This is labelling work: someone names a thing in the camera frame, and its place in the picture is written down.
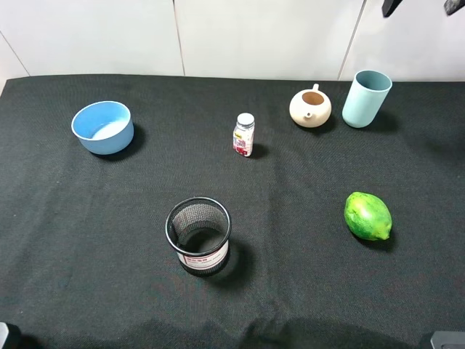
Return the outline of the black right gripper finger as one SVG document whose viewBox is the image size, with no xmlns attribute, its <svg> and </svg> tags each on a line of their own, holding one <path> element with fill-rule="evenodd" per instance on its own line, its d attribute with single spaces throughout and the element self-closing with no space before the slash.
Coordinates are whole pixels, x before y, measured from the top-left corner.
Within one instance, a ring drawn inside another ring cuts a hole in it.
<svg viewBox="0 0 465 349">
<path fill-rule="evenodd" d="M 463 0 L 446 0 L 444 10 L 447 16 L 451 16 L 463 7 Z"/>
</svg>

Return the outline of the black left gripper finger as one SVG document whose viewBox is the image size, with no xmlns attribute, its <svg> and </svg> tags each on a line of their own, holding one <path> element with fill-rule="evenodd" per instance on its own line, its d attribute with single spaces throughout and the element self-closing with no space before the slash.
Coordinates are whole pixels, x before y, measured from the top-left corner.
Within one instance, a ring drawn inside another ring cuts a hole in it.
<svg viewBox="0 0 465 349">
<path fill-rule="evenodd" d="M 383 17 L 390 17 L 400 3 L 401 0 L 384 0 L 381 6 Z"/>
</svg>

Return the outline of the grey robot base corner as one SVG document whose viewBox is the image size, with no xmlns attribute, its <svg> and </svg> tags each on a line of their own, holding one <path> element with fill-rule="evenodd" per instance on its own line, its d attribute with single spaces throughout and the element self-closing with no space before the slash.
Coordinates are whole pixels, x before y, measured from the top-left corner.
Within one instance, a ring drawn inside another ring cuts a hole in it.
<svg viewBox="0 0 465 349">
<path fill-rule="evenodd" d="M 432 349 L 465 349 L 465 332 L 436 331 L 430 343 Z"/>
</svg>

